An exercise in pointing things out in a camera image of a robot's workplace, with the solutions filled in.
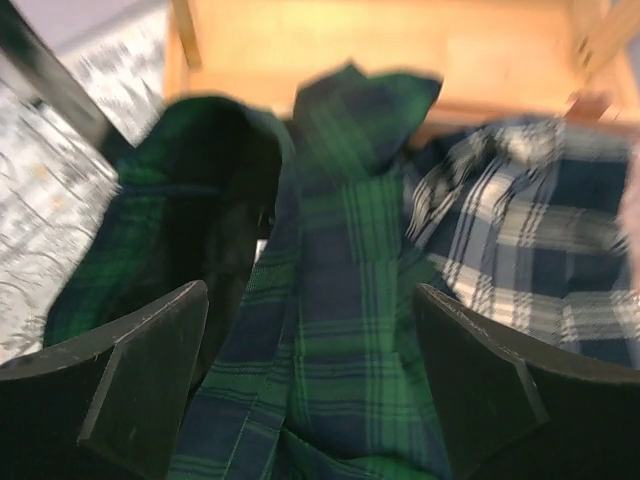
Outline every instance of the wooden board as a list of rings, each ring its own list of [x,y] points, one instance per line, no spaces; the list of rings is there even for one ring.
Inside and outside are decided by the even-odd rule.
[[[300,83],[354,61],[369,73],[408,68],[444,77],[430,113],[442,123],[563,115],[574,93],[605,92],[605,121],[640,125],[624,54],[588,75],[572,56],[577,38],[606,12],[604,0],[189,1],[201,65],[187,66],[190,47],[172,16],[168,100],[223,93],[286,115]]]

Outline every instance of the white plaid fabric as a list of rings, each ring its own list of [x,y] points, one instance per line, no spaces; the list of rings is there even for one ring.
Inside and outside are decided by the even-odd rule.
[[[626,141],[522,117],[439,138],[405,169],[407,237],[465,306],[552,345],[640,368],[617,213]]]

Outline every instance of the wooden leg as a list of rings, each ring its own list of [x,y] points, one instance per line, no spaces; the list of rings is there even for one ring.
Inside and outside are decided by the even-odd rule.
[[[638,33],[640,1],[619,0],[578,40],[574,52],[578,69],[586,74],[600,71]]]
[[[191,69],[200,68],[202,66],[202,55],[196,34],[194,2],[192,0],[171,0],[171,4],[187,65]]]

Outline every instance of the wooden tray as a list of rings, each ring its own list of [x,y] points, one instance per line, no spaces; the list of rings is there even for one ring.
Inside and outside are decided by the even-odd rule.
[[[640,1],[173,0],[165,95],[224,93],[286,115],[296,88],[354,61],[435,72],[429,119],[531,112],[637,130],[626,43]]]

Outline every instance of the folded cloth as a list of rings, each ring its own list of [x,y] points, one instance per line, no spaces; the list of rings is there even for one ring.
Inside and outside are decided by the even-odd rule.
[[[625,139],[522,117],[441,137],[405,164],[407,236],[461,302],[588,357],[640,367],[617,214]]]
[[[450,478],[410,310],[439,280],[404,238],[398,158],[439,89],[348,66],[299,91],[275,225],[170,479]]]

